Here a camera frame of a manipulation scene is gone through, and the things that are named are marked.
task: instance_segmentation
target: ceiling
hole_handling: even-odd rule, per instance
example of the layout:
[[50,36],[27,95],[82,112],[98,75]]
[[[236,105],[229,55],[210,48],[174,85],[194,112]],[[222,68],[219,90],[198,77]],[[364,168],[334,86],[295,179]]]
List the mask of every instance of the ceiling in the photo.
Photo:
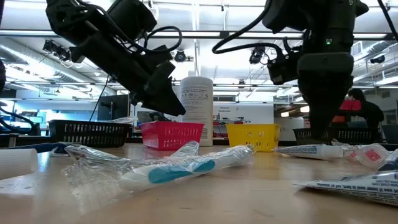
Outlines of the ceiling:
[[[91,0],[93,4],[103,6],[105,8],[109,7],[111,4],[110,0]],[[239,1],[239,0],[223,0],[223,1],[207,1],[207,0],[164,0],[164,1],[153,1],[155,9],[153,13],[157,14],[159,11],[159,17],[157,18],[157,27],[162,26],[177,26],[181,30],[228,30],[236,31],[244,26],[248,25],[253,21],[263,10],[264,1]],[[374,0],[362,1],[368,3],[371,7],[370,11],[365,15],[360,16],[356,20],[355,32],[390,32],[389,26],[382,15],[381,10],[376,7],[377,3]],[[393,0],[390,2],[391,10],[389,14],[391,15],[392,21],[396,27],[398,27],[398,0]],[[49,30],[50,26],[45,15],[45,0],[7,0],[3,20],[1,24],[1,29],[32,29],[32,30]],[[253,28],[254,31],[269,31],[261,23]],[[15,42],[18,49],[30,49],[33,52],[31,54],[37,53],[35,55],[37,60],[47,56],[47,53],[42,50],[44,42],[46,39],[43,37],[1,37],[0,45],[10,44],[9,41]],[[52,38],[56,43],[63,45],[65,47],[72,46],[71,43],[62,38]],[[177,40],[176,39],[151,39],[149,41],[148,48],[154,49],[162,44],[171,47]],[[269,84],[269,75],[266,68],[263,65],[250,65],[248,60],[252,49],[240,50],[236,52],[231,52],[228,54],[215,55],[211,52],[211,48],[218,42],[216,39],[184,39],[180,48],[185,51],[189,56],[195,57],[196,63],[198,65],[198,73],[203,77],[208,77],[214,79],[215,83],[227,83],[237,84],[239,80],[244,80],[246,83],[258,83],[258,84]],[[255,40],[234,40],[224,47],[232,47],[242,44],[250,44],[256,42]],[[262,42],[275,43],[282,46],[281,40],[262,40]],[[297,45],[300,42],[297,40],[291,40],[290,45]],[[362,53],[375,41],[362,41],[361,50]],[[267,53],[272,57],[272,51],[267,51]],[[375,71],[383,66],[393,64],[396,61],[395,49],[387,48],[384,53],[388,55],[387,60],[382,65],[368,65],[366,69],[366,60],[358,60],[356,62],[354,75],[360,76],[365,73],[369,73],[370,70]],[[85,60],[82,64],[71,64],[67,63],[65,65],[60,65],[57,57],[53,55],[48,55],[42,63],[46,65],[51,64],[54,73],[57,73],[57,69],[61,69],[66,75],[58,76],[64,79],[69,78],[70,82],[78,82],[78,80],[83,80],[84,82],[100,82],[106,81],[106,74],[98,69],[98,67]],[[172,76],[176,80],[180,80],[184,77],[189,76],[189,74],[195,75],[195,62],[184,62],[175,63],[176,69]],[[365,76],[358,80],[358,83],[373,82],[373,76],[377,77],[379,80],[386,78],[386,76],[381,76],[380,73],[375,73],[373,75]],[[395,72],[390,73],[390,76],[395,76]],[[90,97],[98,97],[100,93],[100,88],[93,91]],[[9,88],[14,88],[18,90],[23,90],[23,87],[10,85]],[[115,94],[117,90],[123,90],[122,86],[109,86],[107,94]],[[227,90],[226,88],[217,88],[217,90]],[[261,88],[256,90],[258,92],[262,91],[281,91],[277,86],[274,88]]]

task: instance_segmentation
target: wooden table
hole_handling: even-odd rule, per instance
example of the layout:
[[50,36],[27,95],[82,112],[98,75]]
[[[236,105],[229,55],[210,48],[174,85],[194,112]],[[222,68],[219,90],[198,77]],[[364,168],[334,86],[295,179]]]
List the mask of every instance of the wooden table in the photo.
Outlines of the wooden table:
[[[223,147],[201,148],[201,153]],[[127,144],[107,152],[128,158],[166,156],[169,152]],[[0,223],[396,223],[398,208],[292,185],[368,172],[345,160],[299,159],[257,153],[254,164],[134,194],[99,210],[82,207],[62,170],[67,157],[39,155],[35,174],[0,181]],[[92,208],[98,206],[92,201]]]

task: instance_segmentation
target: person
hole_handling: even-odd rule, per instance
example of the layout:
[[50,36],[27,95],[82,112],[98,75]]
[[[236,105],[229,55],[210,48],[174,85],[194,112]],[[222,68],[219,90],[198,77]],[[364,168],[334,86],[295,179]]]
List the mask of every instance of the person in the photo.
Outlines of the person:
[[365,118],[368,128],[378,128],[379,123],[384,121],[384,113],[380,110],[380,107],[374,103],[366,101],[365,95],[360,89],[351,89],[348,92],[348,96],[352,100],[358,100],[361,102],[361,112],[359,112],[357,116]]

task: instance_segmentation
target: red basket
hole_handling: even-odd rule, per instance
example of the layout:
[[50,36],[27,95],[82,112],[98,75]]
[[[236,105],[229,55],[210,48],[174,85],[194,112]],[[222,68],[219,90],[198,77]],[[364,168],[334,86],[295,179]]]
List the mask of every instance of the red basket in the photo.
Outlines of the red basket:
[[155,121],[141,124],[142,142],[158,150],[177,150],[189,141],[200,142],[204,124]]

